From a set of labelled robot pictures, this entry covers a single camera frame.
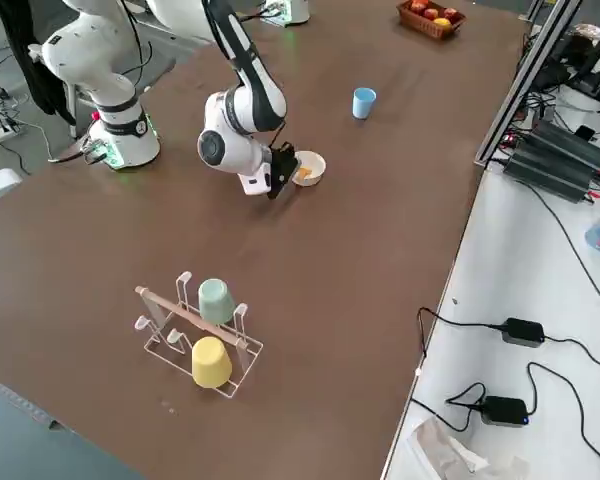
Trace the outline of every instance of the drying rack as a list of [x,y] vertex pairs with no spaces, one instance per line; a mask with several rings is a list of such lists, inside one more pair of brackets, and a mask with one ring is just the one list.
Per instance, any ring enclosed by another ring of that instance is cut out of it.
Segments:
[[[145,343],[144,349],[191,379],[193,379],[191,373],[193,345],[182,329],[173,326],[174,319],[176,317],[184,318],[197,329],[218,337],[227,344],[227,352],[230,356],[231,352],[235,353],[237,362],[232,363],[238,363],[240,369],[234,368],[234,373],[229,381],[213,390],[227,398],[233,398],[251,371],[251,367],[262,352],[264,345],[245,333],[244,317],[248,310],[246,303],[239,304],[233,312],[232,319],[224,325],[213,325],[205,321],[200,316],[200,310],[189,303],[187,284],[191,277],[191,272],[184,272],[176,279],[177,304],[151,292],[148,288],[136,287],[136,293],[142,298],[151,317],[141,315],[135,322],[135,329],[141,331],[149,328],[151,337]],[[160,349],[160,346],[166,346],[168,349]],[[188,361],[188,368],[179,365],[179,363],[183,363],[184,359]]]

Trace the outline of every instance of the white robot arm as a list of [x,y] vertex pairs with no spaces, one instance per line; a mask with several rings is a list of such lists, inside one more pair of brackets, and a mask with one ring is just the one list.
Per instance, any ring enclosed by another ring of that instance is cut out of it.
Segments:
[[[120,0],[63,1],[80,17],[45,42],[45,64],[65,82],[90,93],[100,113],[90,135],[109,146],[119,167],[147,163],[159,150],[155,133],[148,128],[131,82],[112,71],[113,60],[133,42]],[[207,100],[205,128],[198,139],[200,157],[214,169],[238,174],[246,194],[275,198],[299,165],[293,147],[272,149],[252,134],[281,128],[286,101],[235,12],[226,0],[147,3],[174,32],[215,41],[240,80]]]
[[215,41],[239,77],[239,85],[207,100],[205,128],[198,139],[200,158],[212,168],[237,173],[247,195],[275,197],[298,166],[293,147],[272,150],[251,134],[280,128],[287,104],[235,12],[226,0],[147,3],[176,33]]

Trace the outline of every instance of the blue cup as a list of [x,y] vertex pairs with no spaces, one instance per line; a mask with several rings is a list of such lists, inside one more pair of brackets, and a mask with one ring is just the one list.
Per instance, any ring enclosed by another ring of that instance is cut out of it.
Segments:
[[376,92],[370,88],[356,88],[353,92],[353,116],[364,120],[371,113],[376,101]]
[[213,325],[222,325],[233,319],[236,304],[227,284],[217,278],[202,282],[198,288],[200,316]]

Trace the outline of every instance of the red fruit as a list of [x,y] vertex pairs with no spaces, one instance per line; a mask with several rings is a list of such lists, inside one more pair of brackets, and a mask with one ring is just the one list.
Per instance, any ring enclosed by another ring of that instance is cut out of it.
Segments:
[[424,11],[424,17],[433,21],[438,18],[438,11],[435,8],[427,8]]
[[422,13],[426,10],[427,6],[424,3],[413,2],[411,4],[411,11],[413,13],[417,13],[418,15],[422,15]]
[[457,14],[458,11],[455,8],[445,8],[444,13],[442,15],[447,20],[452,20]]

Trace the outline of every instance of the power adapter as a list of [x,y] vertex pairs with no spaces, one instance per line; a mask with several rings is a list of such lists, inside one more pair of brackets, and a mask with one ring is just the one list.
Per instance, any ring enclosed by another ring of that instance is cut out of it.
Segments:
[[478,409],[482,421],[487,425],[524,427],[529,424],[527,406],[519,398],[488,396]]
[[498,327],[502,332],[502,340],[513,345],[537,348],[544,343],[544,329],[538,322],[529,322],[519,318],[507,318]]

